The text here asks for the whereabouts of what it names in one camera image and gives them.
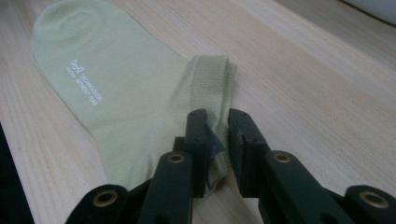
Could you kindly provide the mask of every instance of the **screw hole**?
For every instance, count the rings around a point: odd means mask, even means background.
[[[359,194],[359,197],[361,197],[361,199],[364,202],[370,204],[373,207],[376,207],[376,208],[388,208],[389,207],[389,202],[385,198],[383,198],[382,196],[380,196],[376,193],[373,193],[369,190],[362,191]]]
[[[113,204],[118,197],[119,194],[114,189],[105,190],[96,194],[92,203],[96,207],[106,207]]]
[[[168,157],[168,161],[172,163],[180,163],[185,160],[184,156],[179,154],[174,154]]]
[[[291,161],[291,157],[289,155],[281,154],[281,153],[275,154],[274,159],[276,161],[283,162],[283,163],[287,163],[287,162]]]

